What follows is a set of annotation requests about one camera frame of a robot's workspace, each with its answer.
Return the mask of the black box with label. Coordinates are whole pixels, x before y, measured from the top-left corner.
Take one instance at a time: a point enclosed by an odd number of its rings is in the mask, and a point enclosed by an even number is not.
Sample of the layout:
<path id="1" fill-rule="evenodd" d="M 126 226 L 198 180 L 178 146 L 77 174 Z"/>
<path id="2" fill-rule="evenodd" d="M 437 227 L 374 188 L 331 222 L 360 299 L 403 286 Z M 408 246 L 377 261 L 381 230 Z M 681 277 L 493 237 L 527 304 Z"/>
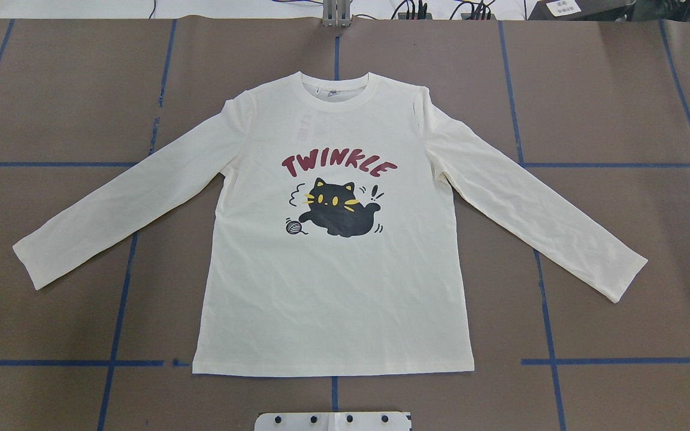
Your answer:
<path id="1" fill-rule="evenodd" d="M 539 1 L 528 21 L 614 22 L 625 19 L 635 1 Z"/>

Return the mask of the grey aluminium frame post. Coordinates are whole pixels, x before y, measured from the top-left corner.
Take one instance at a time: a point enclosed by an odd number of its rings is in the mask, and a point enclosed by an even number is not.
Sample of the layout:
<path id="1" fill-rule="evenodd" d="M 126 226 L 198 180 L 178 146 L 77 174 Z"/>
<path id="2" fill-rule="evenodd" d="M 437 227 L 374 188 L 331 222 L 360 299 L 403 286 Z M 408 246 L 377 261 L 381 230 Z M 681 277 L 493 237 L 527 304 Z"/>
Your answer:
<path id="1" fill-rule="evenodd" d="M 322 24 L 326 28 L 350 27 L 352 24 L 352 14 L 350 11 L 350 0 L 323 0 L 322 1 Z"/>

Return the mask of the cream long-sleeve cat shirt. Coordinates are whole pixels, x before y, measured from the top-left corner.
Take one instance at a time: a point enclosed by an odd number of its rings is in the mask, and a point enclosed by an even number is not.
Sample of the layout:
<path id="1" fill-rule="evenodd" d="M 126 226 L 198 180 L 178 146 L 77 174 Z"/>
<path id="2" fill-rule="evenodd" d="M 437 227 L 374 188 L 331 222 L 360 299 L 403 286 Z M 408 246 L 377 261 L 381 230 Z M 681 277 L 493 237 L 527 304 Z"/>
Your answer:
<path id="1" fill-rule="evenodd" d="M 428 88 L 373 73 L 244 91 L 14 253 L 41 289 L 217 175 L 195 374 L 473 371 L 455 195 L 614 303 L 647 262 Z"/>

